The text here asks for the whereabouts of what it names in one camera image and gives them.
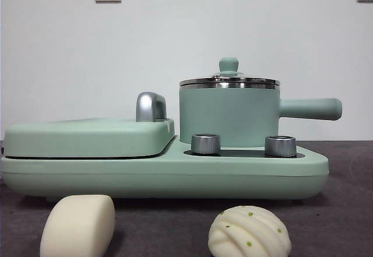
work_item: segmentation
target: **mint green saucepan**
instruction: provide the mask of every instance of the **mint green saucepan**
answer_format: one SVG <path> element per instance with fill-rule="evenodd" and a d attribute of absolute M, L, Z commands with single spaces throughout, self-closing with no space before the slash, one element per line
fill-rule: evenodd
<path fill-rule="evenodd" d="M 281 100 L 280 82 L 248 78 L 237 72 L 237 58 L 223 58 L 220 73 L 180 82 L 180 141 L 196 133 L 220 135 L 222 147 L 264 146 L 278 135 L 279 118 L 337 120 L 336 98 Z"/>

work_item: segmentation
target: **gray tablecloth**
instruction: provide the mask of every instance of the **gray tablecloth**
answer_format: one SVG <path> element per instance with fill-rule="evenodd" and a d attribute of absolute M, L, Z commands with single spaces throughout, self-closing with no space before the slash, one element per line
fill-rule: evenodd
<path fill-rule="evenodd" d="M 305 200 L 115 199 L 115 233 L 105 256 L 211 257 L 207 234 L 215 216 L 255 205 L 284 221 L 291 256 L 372 257 L 373 141 L 299 145 L 329 158 L 330 177 L 320 194 Z M 38 256 L 54 204 L 19 195 L 3 182 L 0 187 L 1 257 Z"/>

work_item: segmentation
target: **mint green appliance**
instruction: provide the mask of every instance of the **mint green appliance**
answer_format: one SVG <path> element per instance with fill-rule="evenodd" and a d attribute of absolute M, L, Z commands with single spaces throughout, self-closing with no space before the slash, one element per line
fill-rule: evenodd
<path fill-rule="evenodd" d="M 221 136 L 225 147 L 264 146 L 278 135 L 279 118 L 337 120 L 342 104 L 335 98 L 281 100 L 280 82 L 237 72 L 237 58 L 223 58 L 220 72 L 180 82 L 180 139 L 196 133 Z"/>
<path fill-rule="evenodd" d="M 234 65 L 236 61 L 225 59 L 221 64 L 225 63 Z M 233 78 L 236 70 L 223 71 L 227 72 L 223 75 Z M 255 90 L 255 104 L 266 108 L 252 105 L 247 89 Z M 242 90 L 246 98 L 231 90 Z M 254 113 L 253 117 L 244 109 L 240 113 L 247 116 L 239 119 L 237 107 L 231 111 L 230 106 L 224 109 L 216 104 L 219 112 L 214 112 L 209 125 L 207 112 L 186 110 L 192 108 L 190 98 L 216 103 L 227 98 L 224 93 L 235 102 L 245 101 L 261 115 Z M 320 192 L 327 181 L 328 160 L 296 147 L 294 138 L 273 136 L 277 135 L 278 118 L 337 119 L 342 108 L 338 100 L 308 101 L 306 107 L 296 103 L 280 102 L 278 88 L 181 86 L 181 139 L 174 134 L 174 121 L 167 118 L 164 97 L 144 92 L 138 97 L 133 120 L 86 119 L 9 127 L 2 177 L 17 192 L 49 200 L 95 193 L 113 198 L 307 198 Z M 217 130 L 216 124 L 223 121 L 226 125 L 240 122 L 243 129 L 250 130 L 229 139 L 230 130 Z M 253 122 L 263 132 L 253 131 Z"/>

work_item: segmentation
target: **pot lid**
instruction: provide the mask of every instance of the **pot lid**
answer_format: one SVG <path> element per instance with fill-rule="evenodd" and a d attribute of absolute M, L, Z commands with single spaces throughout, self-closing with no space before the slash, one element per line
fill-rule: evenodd
<path fill-rule="evenodd" d="M 238 59 L 234 57 L 222 58 L 219 62 L 220 72 L 208 78 L 188 79 L 180 82 L 180 86 L 194 88 L 265 88 L 276 89 L 280 86 L 278 80 L 248 77 L 238 72 Z"/>

